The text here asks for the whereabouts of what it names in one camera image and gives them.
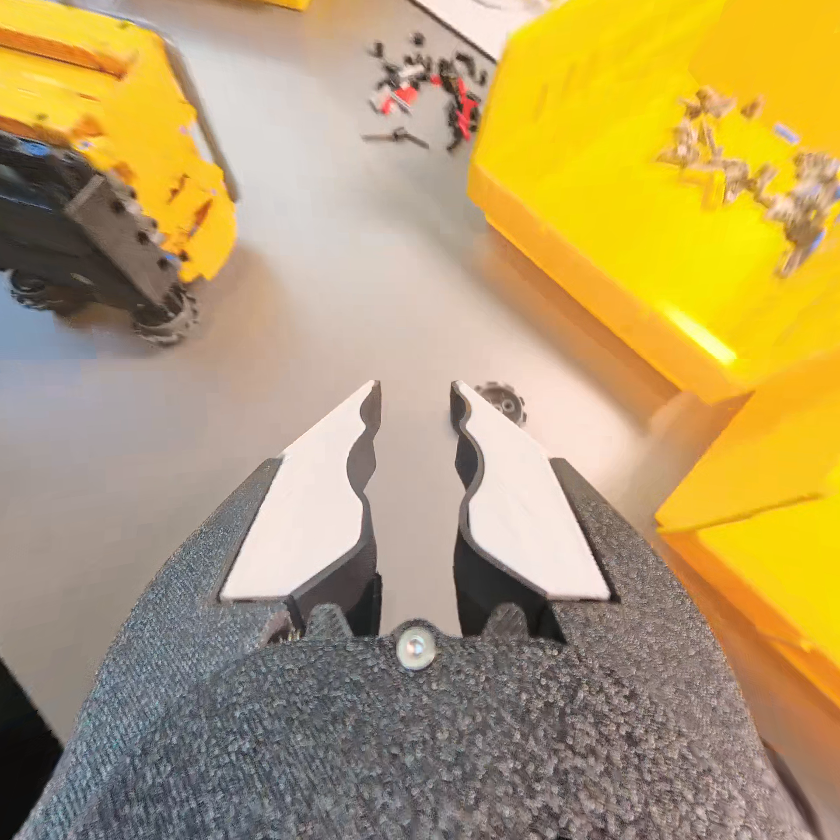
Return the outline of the pile of red black pins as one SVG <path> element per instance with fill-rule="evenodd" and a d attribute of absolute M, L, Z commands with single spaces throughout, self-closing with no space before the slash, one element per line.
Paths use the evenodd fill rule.
<path fill-rule="evenodd" d="M 478 134 L 484 105 L 481 92 L 487 87 L 489 71 L 465 49 L 435 56 L 421 30 L 411 31 L 406 43 L 406 50 L 393 56 L 380 39 L 366 46 L 366 54 L 377 63 L 380 73 L 368 99 L 369 107 L 380 118 L 401 120 L 393 129 L 378 133 L 404 127 L 423 139 L 404 122 L 413 115 L 424 92 L 431 91 L 442 98 L 447 133 L 444 148 L 446 154 L 454 155 Z"/>

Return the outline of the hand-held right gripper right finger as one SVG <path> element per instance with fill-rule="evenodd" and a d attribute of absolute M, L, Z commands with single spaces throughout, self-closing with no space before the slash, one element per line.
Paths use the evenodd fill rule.
<path fill-rule="evenodd" d="M 525 634 L 563 640 L 553 607 L 613 602 L 613 583 L 560 477 L 561 463 L 463 381 L 450 386 L 457 434 L 458 510 L 454 582 L 463 637 L 477 637 L 504 605 Z"/>

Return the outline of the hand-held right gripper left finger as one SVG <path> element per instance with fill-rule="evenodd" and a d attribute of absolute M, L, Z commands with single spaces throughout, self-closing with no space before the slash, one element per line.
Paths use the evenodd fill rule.
<path fill-rule="evenodd" d="M 331 603 L 352 634 L 379 634 L 382 577 L 366 489 L 381 421 L 382 387 L 371 380 L 280 453 L 220 584 L 221 603 L 282 604 L 303 633 L 314 609 Z"/>

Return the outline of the yellow plastic storage bin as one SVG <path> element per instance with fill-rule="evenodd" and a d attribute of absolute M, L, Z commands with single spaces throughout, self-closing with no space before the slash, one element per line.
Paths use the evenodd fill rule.
<path fill-rule="evenodd" d="M 838 2 L 568 2 L 508 42 L 468 193 L 488 223 L 680 390 L 715 403 L 838 351 L 838 205 L 814 255 L 776 269 L 782 227 L 720 175 L 655 161 L 681 98 L 709 86 L 762 114 L 721 121 L 728 156 L 793 183 L 838 158 Z"/>
<path fill-rule="evenodd" d="M 838 351 L 758 388 L 657 511 L 659 534 L 838 706 Z"/>

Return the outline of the grey desk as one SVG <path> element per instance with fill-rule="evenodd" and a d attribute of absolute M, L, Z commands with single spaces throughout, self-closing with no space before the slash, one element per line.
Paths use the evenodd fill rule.
<path fill-rule="evenodd" d="M 714 428 L 489 231 L 464 154 L 372 148 L 374 38 L 405 3 L 311 16 L 105 2 L 178 39 L 243 192 L 199 330 L 2 303 L 2 656 L 64 743 L 18 838 L 838 838 L 838 749 L 774 746 L 623 512 Z M 509 382 L 619 600 L 563 639 L 459 628 L 450 382 Z M 218 575 L 276 460 L 369 380 L 382 629 L 280 641 Z"/>

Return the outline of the yellow black toy brick vehicle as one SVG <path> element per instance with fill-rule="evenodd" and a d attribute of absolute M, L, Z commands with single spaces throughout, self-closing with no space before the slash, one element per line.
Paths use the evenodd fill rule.
<path fill-rule="evenodd" d="M 238 189 L 183 57 L 68 2 L 1 7 L 1 269 L 131 320 L 211 280 Z"/>

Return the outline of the grey axle with black connector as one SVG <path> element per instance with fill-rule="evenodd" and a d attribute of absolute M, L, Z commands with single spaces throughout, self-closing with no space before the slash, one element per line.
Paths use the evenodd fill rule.
<path fill-rule="evenodd" d="M 404 127 L 397 127 L 394 130 L 384 133 L 364 133 L 360 136 L 366 144 L 408 144 L 423 151 L 429 151 L 430 145 L 425 140 L 417 137 Z"/>

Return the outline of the heap of grey brick parts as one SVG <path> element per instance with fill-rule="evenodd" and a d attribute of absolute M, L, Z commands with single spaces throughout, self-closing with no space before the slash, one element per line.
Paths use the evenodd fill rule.
<path fill-rule="evenodd" d="M 696 90 L 692 98 L 681 98 L 684 114 L 671 131 L 670 145 L 655 161 L 674 166 L 680 173 L 720 175 L 721 203 L 729 205 L 742 194 L 764 210 L 763 218 L 782 227 L 787 250 L 777 269 L 786 280 L 814 255 L 828 233 L 828 222 L 838 205 L 839 161 L 827 152 L 797 151 L 792 159 L 793 183 L 785 191 L 771 186 L 780 170 L 770 162 L 751 167 L 747 159 L 728 156 L 718 140 L 721 121 L 738 112 L 746 121 L 756 120 L 764 98 L 756 97 L 739 106 L 735 97 L 713 87 Z"/>

